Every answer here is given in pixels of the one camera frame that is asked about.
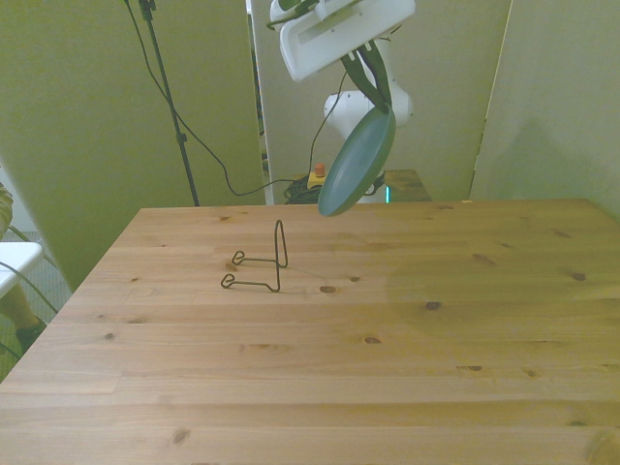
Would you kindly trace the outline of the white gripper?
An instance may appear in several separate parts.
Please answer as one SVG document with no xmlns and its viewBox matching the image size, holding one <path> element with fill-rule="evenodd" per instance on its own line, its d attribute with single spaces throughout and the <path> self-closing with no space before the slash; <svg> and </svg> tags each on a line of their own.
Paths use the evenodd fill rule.
<svg viewBox="0 0 620 465">
<path fill-rule="evenodd" d="M 392 105 L 388 74 L 379 48 L 370 41 L 402 23 L 415 9 L 414 1 L 280 1 L 280 50 L 290 76 L 302 81 L 340 59 L 357 89 L 388 114 Z M 374 83 L 360 57 L 349 54 L 359 47 Z"/>
</svg>

